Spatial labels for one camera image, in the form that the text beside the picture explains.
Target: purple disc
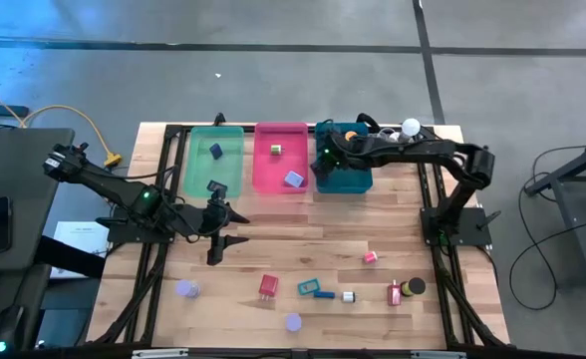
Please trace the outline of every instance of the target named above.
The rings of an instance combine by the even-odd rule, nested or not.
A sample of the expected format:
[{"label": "purple disc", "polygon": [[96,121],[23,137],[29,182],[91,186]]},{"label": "purple disc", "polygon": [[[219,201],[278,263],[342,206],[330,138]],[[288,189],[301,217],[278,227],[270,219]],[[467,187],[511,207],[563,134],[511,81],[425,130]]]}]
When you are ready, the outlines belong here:
[{"label": "purple disc", "polygon": [[294,313],[286,316],[286,330],[298,331],[302,328],[302,317],[300,314]]},{"label": "purple disc", "polygon": [[191,288],[193,287],[193,284],[191,284],[191,282],[189,280],[180,280],[176,285],[175,285],[175,292],[177,293],[177,295],[181,295],[181,296],[187,296],[189,294],[189,292],[191,291]]}]

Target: plastic bin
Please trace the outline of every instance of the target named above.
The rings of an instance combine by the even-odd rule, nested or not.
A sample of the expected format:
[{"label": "plastic bin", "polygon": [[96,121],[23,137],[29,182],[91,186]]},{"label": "plastic bin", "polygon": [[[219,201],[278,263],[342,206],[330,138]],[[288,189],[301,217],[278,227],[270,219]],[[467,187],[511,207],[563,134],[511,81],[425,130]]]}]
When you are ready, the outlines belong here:
[{"label": "plastic bin", "polygon": [[[355,131],[358,135],[367,135],[369,133],[368,128],[363,123],[319,123],[315,126],[316,158],[320,156],[319,152],[324,146],[321,136],[326,133],[327,127],[331,125],[340,129],[343,134],[349,131]],[[364,193],[373,186],[373,175],[371,170],[335,169],[325,181],[316,180],[315,184],[319,193]]]},{"label": "plastic bin", "polygon": [[[260,193],[303,193],[309,181],[308,127],[306,124],[257,124],[253,147],[253,188]],[[271,155],[271,145],[282,154]],[[293,171],[304,180],[299,187],[287,184]]]},{"label": "plastic bin", "polygon": [[[209,148],[219,144],[222,156],[214,160]],[[184,191],[193,197],[211,197],[206,186],[215,180],[228,186],[227,197],[242,190],[244,131],[240,127],[195,127],[189,134]]]}]

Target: blue cube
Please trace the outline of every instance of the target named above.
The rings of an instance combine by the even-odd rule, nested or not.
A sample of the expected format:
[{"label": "blue cube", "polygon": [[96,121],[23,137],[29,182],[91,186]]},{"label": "blue cube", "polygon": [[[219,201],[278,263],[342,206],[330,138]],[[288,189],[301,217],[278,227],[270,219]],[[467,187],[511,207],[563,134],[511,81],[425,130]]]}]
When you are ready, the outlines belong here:
[{"label": "blue cube", "polygon": [[300,175],[294,173],[293,171],[289,171],[289,173],[284,178],[284,181],[289,185],[293,185],[294,187],[299,188],[300,185],[302,185],[304,178],[301,177]]},{"label": "blue cube", "polygon": [[213,146],[211,146],[209,150],[211,151],[214,160],[217,160],[220,157],[222,157],[222,149],[220,148],[219,144],[213,144]]}]

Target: white cylinder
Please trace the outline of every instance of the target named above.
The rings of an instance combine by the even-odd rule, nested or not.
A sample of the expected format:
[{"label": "white cylinder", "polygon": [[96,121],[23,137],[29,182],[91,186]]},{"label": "white cylinder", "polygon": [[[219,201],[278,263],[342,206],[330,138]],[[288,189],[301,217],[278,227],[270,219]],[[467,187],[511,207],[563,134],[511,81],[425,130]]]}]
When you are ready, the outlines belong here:
[{"label": "white cylinder", "polygon": [[408,142],[411,137],[416,136],[422,129],[422,124],[417,119],[405,119],[402,122],[402,132],[399,137],[399,143]]},{"label": "white cylinder", "polygon": [[353,303],[355,302],[355,293],[354,292],[344,292],[342,293],[342,301],[345,303]]}]

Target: yellow cable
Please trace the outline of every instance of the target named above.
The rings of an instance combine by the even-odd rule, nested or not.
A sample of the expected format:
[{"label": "yellow cable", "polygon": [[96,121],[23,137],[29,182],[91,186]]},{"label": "yellow cable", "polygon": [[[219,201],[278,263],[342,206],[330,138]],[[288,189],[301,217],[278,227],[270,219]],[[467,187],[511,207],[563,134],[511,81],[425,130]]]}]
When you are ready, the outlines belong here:
[{"label": "yellow cable", "polygon": [[3,106],[5,108],[5,110],[7,110],[10,114],[12,114],[12,116],[16,119],[16,121],[19,122],[19,127],[23,128],[23,129],[26,129],[29,126],[28,122],[30,120],[32,120],[37,115],[39,115],[45,111],[52,110],[52,109],[63,109],[63,110],[72,111],[72,112],[76,113],[77,115],[79,115],[80,117],[82,117],[83,119],[87,120],[87,122],[89,122],[90,125],[92,125],[92,128],[94,129],[94,132],[96,132],[98,139],[101,141],[101,144],[103,145],[103,148],[105,149],[105,152],[107,152],[107,160],[105,161],[105,166],[115,166],[122,159],[121,155],[114,154],[113,152],[110,151],[110,149],[107,147],[107,143],[105,143],[105,140],[103,139],[103,135],[101,134],[101,131],[98,129],[96,124],[94,124],[94,121],[92,121],[92,119],[90,119],[89,116],[85,115],[80,110],[77,110],[73,107],[65,106],[65,105],[51,105],[51,106],[46,106],[42,109],[36,110],[35,112],[29,114],[25,119],[21,120],[21,118],[18,117],[18,115],[16,115],[16,113],[14,111],[12,111],[12,109],[10,109],[9,106],[5,105],[5,103],[3,103],[1,100],[0,100],[0,105]]}]

